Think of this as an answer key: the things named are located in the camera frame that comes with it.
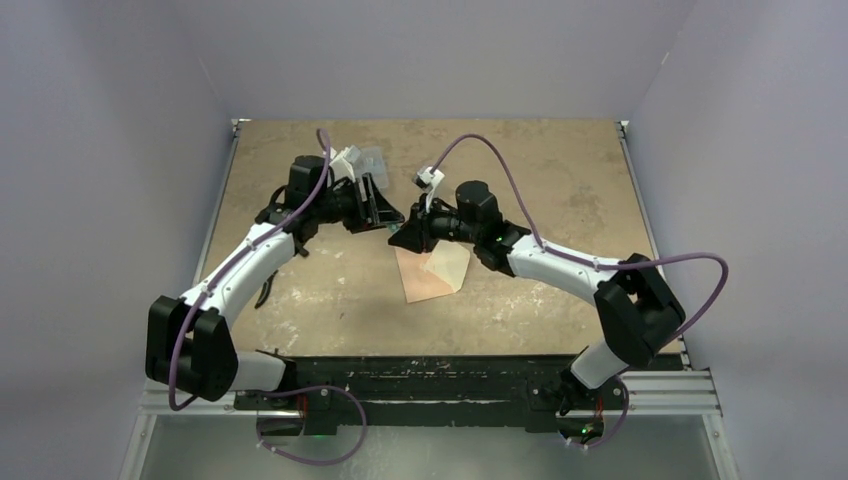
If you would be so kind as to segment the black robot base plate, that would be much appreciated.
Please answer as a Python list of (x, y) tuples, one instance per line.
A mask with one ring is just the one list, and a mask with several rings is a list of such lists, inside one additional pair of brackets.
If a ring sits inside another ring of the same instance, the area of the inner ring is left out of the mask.
[(585, 393), (565, 382), (569, 355), (290, 357), (284, 390), (293, 399), (244, 389), (226, 412), (289, 417), (307, 435), (340, 426), (514, 427), (528, 433), (600, 436), (629, 406), (616, 380)]

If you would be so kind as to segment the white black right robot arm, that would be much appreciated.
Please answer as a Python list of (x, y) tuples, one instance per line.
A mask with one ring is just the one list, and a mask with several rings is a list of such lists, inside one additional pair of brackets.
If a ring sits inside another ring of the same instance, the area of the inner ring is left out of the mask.
[(646, 257), (596, 258), (537, 241), (530, 229), (503, 217), (482, 181), (462, 183), (455, 197), (455, 205), (419, 198), (389, 245), (423, 254), (441, 241), (470, 244), (487, 269), (539, 281), (594, 306), (603, 338), (567, 368), (561, 392), (569, 404), (584, 407), (610, 378), (649, 365), (682, 326), (685, 310)]

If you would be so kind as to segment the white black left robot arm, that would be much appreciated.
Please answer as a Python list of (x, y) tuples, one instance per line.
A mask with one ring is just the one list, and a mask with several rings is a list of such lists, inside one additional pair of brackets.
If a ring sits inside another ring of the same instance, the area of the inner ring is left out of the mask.
[(295, 158), (286, 184), (277, 188), (239, 246), (205, 279), (176, 298), (150, 306), (144, 370), (171, 395), (215, 401), (231, 391), (259, 391), (272, 408), (297, 399), (293, 364), (262, 352), (240, 352), (235, 321), (253, 296), (284, 264), (306, 256), (306, 243), (325, 224), (358, 234), (405, 220), (379, 191), (371, 174), (336, 177), (322, 157)]

